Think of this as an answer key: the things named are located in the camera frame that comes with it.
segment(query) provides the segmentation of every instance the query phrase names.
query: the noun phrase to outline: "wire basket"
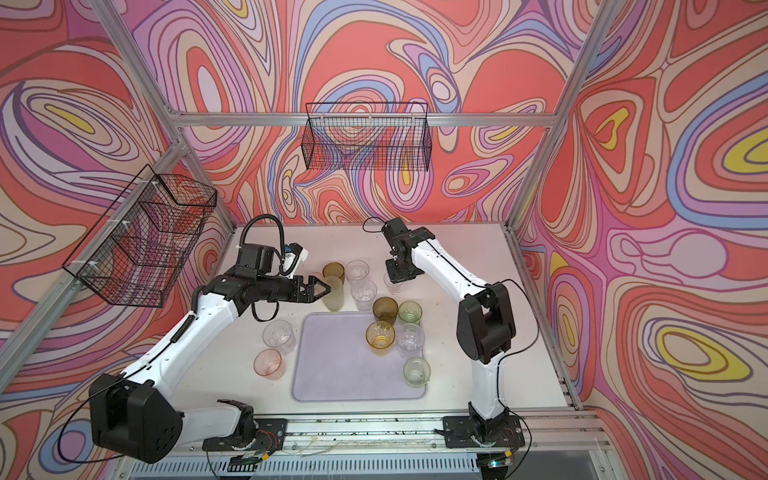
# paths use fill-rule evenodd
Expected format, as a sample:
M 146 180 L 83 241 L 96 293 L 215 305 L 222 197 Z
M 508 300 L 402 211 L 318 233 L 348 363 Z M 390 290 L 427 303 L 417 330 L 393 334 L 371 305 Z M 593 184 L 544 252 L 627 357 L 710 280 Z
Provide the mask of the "wire basket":
M 65 270 L 111 305 L 162 307 L 216 202 L 212 187 L 155 174 L 80 270 Z
M 428 111 L 423 102 L 308 103 L 301 140 L 306 169 L 428 171 Z

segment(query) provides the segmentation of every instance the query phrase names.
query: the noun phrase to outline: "purple tray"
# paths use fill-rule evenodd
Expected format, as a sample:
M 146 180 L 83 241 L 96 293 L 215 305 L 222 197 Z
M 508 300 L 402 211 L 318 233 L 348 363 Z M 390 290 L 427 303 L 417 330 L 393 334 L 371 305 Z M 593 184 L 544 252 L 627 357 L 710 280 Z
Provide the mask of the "purple tray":
M 396 346 L 377 356 L 366 342 L 371 312 L 310 313 L 301 327 L 291 396 L 297 402 L 420 399 L 402 376 Z

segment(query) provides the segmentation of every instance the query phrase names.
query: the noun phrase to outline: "patterned wall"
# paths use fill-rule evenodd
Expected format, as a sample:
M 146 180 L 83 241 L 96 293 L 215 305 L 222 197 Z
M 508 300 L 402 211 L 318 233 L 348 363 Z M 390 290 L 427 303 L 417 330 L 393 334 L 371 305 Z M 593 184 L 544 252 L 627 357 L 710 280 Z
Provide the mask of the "patterned wall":
M 180 111 L 303 111 L 308 101 L 429 102 L 438 112 L 551 112 L 591 1 L 118 2 Z M 542 129 L 433 129 L 428 174 L 305 172 L 302 129 L 196 127 L 233 219 L 503 221 Z
M 768 478 L 768 4 L 627 2 L 515 228 L 629 478 Z
M 85 0 L 10 5 L 0 2 L 0 348 L 115 195 L 168 146 Z M 77 296 L 0 396 L 0 479 L 97 478 L 110 468 L 63 462 L 59 429 L 96 376 L 118 372 L 187 311 L 223 232 L 212 217 L 162 310 Z M 91 444 L 87 409 L 64 451 L 108 455 Z

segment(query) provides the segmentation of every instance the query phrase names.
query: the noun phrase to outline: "cup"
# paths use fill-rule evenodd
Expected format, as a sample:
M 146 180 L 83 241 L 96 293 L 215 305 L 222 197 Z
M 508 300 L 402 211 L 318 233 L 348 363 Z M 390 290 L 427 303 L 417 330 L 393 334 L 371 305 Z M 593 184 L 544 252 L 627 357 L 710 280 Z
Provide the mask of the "cup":
M 388 296 L 380 296 L 373 302 L 373 315 L 377 320 L 394 325 L 397 320 L 397 302 Z
M 352 285 L 352 298 L 355 299 L 359 311 L 373 311 L 373 300 L 376 298 L 376 284 L 368 280 Z
M 395 342 L 395 329 L 389 322 L 376 320 L 368 325 L 366 340 L 376 355 L 384 356 L 389 353 Z
M 344 284 L 344 266 L 339 262 L 332 262 L 323 267 L 323 278 L 328 276 L 334 276 L 341 280 L 341 284 Z
M 414 301 L 408 300 L 407 302 L 400 303 L 398 315 L 405 323 L 417 323 L 422 319 L 422 306 Z
M 285 320 L 273 320 L 266 326 L 261 334 L 266 346 L 274 348 L 280 355 L 285 356 L 296 348 L 296 336 L 293 335 L 293 327 Z
M 404 359 L 421 355 L 424 347 L 424 330 L 414 323 L 398 324 L 395 327 L 395 343 Z
M 349 280 L 351 285 L 363 282 L 368 278 L 368 274 L 371 272 L 368 263 L 362 260 L 352 260 L 344 267 L 344 276 Z
M 418 356 L 406 360 L 406 364 L 402 366 L 402 375 L 406 378 L 406 383 L 415 389 L 426 385 L 431 374 L 432 369 L 429 368 L 427 361 Z
M 386 289 L 389 292 L 389 295 L 397 295 L 400 293 L 400 290 L 402 290 L 402 285 L 405 282 L 400 283 L 392 283 L 392 281 L 389 279 L 389 274 L 387 272 L 384 272 L 384 285 L 386 285 Z
M 286 372 L 286 363 L 280 352 L 266 349 L 253 361 L 253 371 L 265 379 L 278 380 Z
M 344 307 L 344 284 L 337 276 L 327 276 L 323 282 L 331 287 L 331 292 L 323 296 L 321 300 L 331 312 L 338 312 Z

